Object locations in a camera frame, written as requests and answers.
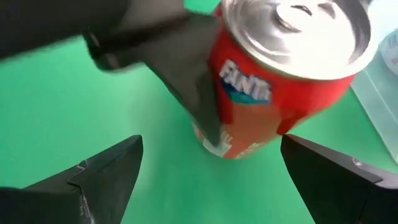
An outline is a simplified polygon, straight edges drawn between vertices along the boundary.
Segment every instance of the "soda can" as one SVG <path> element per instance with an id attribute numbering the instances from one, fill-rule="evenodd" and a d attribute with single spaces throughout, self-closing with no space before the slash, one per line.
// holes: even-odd
<path id="1" fill-rule="evenodd" d="M 377 50 L 359 1 L 222 0 L 220 7 L 223 27 L 208 64 L 221 144 L 195 133 L 226 159 L 252 154 L 336 103 Z"/>

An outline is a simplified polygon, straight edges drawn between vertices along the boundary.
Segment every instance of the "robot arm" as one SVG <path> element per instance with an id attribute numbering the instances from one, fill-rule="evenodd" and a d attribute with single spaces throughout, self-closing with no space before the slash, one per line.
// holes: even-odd
<path id="1" fill-rule="evenodd" d="M 219 24 L 188 12 L 182 0 L 4 0 L 0 61 L 83 34 L 99 69 L 146 63 L 217 144 L 220 121 L 207 58 Z"/>
<path id="2" fill-rule="evenodd" d="M 120 21 L 129 0 L 0 1 L 0 60 Z"/>

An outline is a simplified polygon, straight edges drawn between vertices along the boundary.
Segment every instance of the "fanta logo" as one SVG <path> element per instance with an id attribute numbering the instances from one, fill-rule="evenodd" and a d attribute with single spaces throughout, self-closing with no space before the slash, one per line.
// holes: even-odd
<path id="1" fill-rule="evenodd" d="M 228 96 L 237 103 L 269 103 L 270 84 L 254 75 L 243 74 L 231 60 L 226 60 L 220 71 L 221 84 Z"/>

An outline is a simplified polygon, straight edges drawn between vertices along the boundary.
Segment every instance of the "green background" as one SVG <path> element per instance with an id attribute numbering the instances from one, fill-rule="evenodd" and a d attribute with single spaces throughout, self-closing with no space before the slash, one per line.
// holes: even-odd
<path id="1" fill-rule="evenodd" d="M 217 3 L 186 5 L 210 12 Z M 351 90 L 292 133 L 398 174 Z M 280 139 L 244 160 L 213 156 L 144 65 L 103 73 L 79 38 L 0 64 L 1 186 L 26 187 L 133 134 L 144 157 L 123 223 L 313 223 Z"/>

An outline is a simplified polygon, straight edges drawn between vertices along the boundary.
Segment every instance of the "clear plastic container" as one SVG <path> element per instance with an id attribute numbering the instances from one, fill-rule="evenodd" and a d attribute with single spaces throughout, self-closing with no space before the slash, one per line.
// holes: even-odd
<path id="1" fill-rule="evenodd" d="M 351 87 L 398 163 L 398 1 L 373 1 L 369 16 L 379 49 Z"/>

